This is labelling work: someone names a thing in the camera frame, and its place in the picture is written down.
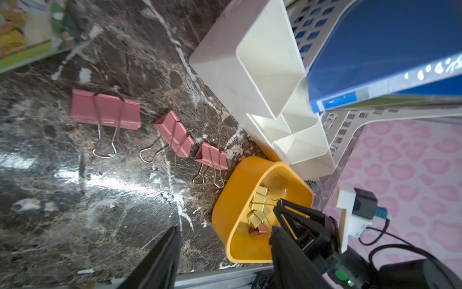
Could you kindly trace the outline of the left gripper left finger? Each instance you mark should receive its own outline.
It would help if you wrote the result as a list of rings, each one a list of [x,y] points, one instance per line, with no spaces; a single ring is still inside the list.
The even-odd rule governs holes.
[[[182,245],[180,229],[169,228],[143,261],[126,278],[128,289],[172,289]]]

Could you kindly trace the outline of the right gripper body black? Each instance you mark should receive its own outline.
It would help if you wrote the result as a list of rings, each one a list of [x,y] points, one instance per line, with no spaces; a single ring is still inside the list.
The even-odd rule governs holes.
[[[316,269],[343,289],[378,289],[375,270],[348,246],[349,236],[360,237],[375,217],[388,219],[371,191],[347,187],[338,192],[341,222],[312,208],[280,199],[274,207],[283,228]]]

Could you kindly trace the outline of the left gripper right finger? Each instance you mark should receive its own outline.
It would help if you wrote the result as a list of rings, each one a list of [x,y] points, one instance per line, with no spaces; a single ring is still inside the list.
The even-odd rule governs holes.
[[[269,245],[274,266],[273,289],[331,287],[283,228],[273,227]]]

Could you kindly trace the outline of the yellow plastic storage box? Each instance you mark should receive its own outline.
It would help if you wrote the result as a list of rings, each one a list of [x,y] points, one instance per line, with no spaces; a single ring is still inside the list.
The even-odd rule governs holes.
[[[269,207],[279,199],[310,208],[313,190],[287,164],[247,157],[233,171],[213,212],[213,229],[225,246],[227,259],[238,264],[271,263],[270,233],[252,235],[251,202],[259,186],[268,188]]]

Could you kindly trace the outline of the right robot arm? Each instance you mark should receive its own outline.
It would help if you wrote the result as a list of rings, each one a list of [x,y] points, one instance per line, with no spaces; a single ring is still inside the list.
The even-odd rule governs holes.
[[[285,199],[273,211],[279,222],[272,229],[269,245],[274,265],[275,289],[459,289],[461,279],[435,256],[399,239],[395,249],[419,255],[417,260],[377,267],[374,256],[389,249],[369,243],[367,258],[348,245],[349,237],[361,237],[375,217],[385,220],[379,236],[388,233],[387,209],[379,207],[371,191],[343,187],[336,206],[340,220]]]

